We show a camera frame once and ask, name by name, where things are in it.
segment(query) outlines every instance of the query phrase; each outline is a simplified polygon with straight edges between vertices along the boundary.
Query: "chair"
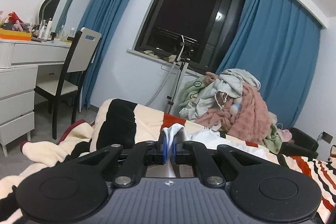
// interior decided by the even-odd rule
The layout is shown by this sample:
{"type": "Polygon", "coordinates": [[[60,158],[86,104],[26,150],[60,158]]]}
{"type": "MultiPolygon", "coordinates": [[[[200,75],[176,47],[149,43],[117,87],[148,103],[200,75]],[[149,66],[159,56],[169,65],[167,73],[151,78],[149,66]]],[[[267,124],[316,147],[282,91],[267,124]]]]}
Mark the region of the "chair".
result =
{"type": "Polygon", "coordinates": [[[61,100],[75,96],[71,123],[76,120],[80,92],[86,75],[86,70],[92,62],[101,34],[93,30],[82,28],[78,31],[70,46],[60,75],[44,75],[38,77],[35,92],[49,101],[49,112],[52,110],[52,137],[57,138],[57,114],[61,100]],[[78,86],[65,80],[66,73],[80,72],[78,86]]]}
{"type": "Polygon", "coordinates": [[[289,131],[292,133],[292,140],[294,140],[294,144],[283,142],[279,154],[285,156],[303,156],[316,159],[319,155],[316,152],[319,147],[318,142],[298,128],[292,127],[289,131]]]}

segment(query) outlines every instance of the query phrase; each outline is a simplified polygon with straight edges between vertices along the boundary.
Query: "striped blanket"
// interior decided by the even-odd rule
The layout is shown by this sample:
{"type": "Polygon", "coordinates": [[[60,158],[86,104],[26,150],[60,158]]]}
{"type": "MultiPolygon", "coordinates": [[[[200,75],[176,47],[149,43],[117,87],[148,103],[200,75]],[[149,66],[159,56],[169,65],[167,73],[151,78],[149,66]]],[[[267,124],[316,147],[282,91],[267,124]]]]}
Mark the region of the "striped blanket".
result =
{"type": "MultiPolygon", "coordinates": [[[[100,107],[94,125],[84,120],[75,122],[65,131],[57,144],[23,143],[22,153],[35,163],[18,176],[8,176],[0,180],[0,223],[14,223],[22,217],[12,187],[18,186],[27,176],[114,143],[119,143],[127,149],[138,142],[157,141],[161,130],[174,123],[184,125],[187,134],[207,129],[149,107],[121,99],[110,99],[100,107]]],[[[229,135],[222,135],[222,137],[243,145],[259,147],[265,151],[269,161],[304,173],[315,180],[321,188],[322,201],[314,221],[327,223],[336,202],[336,148],[326,162],[300,156],[275,155],[255,143],[241,141],[229,135]]]]}

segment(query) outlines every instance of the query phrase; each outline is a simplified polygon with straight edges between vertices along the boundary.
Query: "chair seat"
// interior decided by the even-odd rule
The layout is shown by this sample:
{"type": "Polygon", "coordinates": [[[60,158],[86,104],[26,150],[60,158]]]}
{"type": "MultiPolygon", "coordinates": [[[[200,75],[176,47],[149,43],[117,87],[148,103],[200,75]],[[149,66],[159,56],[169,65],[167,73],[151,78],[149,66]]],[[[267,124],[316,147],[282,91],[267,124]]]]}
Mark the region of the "chair seat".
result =
{"type": "MultiPolygon", "coordinates": [[[[37,78],[36,86],[55,96],[58,80],[59,80],[58,75],[44,75],[42,77],[37,78]]],[[[68,94],[70,92],[74,92],[77,90],[78,87],[76,85],[71,84],[70,82],[64,80],[61,95],[68,94]]]]}

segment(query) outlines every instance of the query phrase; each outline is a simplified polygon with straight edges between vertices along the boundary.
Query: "windowsill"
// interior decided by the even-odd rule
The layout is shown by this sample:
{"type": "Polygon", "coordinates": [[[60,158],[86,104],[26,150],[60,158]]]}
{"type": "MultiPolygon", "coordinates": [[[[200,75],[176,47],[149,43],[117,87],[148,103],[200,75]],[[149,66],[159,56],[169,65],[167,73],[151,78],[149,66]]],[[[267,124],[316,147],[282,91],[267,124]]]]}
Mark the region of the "windowsill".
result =
{"type": "MultiPolygon", "coordinates": [[[[162,59],[159,59],[159,58],[156,58],[154,56],[150,56],[150,55],[147,55],[147,54],[144,54],[142,52],[138,52],[138,51],[135,51],[135,50],[131,50],[131,49],[127,49],[126,52],[130,53],[130,54],[134,54],[134,55],[137,55],[137,56],[141,56],[143,58],[147,58],[147,59],[150,59],[150,60],[153,60],[157,63],[161,63],[161,64],[167,64],[167,66],[171,65],[171,63],[168,63],[167,61],[164,61],[162,59]]],[[[192,76],[197,76],[197,77],[201,77],[203,76],[202,74],[200,73],[197,73],[193,70],[190,70],[190,69],[187,69],[186,71],[188,74],[192,75],[192,76]]]]}

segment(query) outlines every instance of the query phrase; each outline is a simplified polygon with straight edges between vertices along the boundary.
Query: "black circular cover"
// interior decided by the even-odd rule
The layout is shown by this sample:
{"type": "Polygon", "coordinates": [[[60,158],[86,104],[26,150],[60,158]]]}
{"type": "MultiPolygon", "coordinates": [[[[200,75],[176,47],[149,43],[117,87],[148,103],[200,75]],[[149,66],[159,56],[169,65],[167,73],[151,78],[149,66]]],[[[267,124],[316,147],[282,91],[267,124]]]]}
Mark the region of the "black circular cover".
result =
{"type": "Polygon", "coordinates": [[[278,165],[244,166],[232,182],[230,196],[245,213],[268,222],[288,223],[314,216],[319,186],[308,176],[278,165]]]}
{"type": "Polygon", "coordinates": [[[27,177],[16,190],[23,214],[42,223],[80,220],[107,199],[105,181],[94,166],[67,162],[27,177]]]}

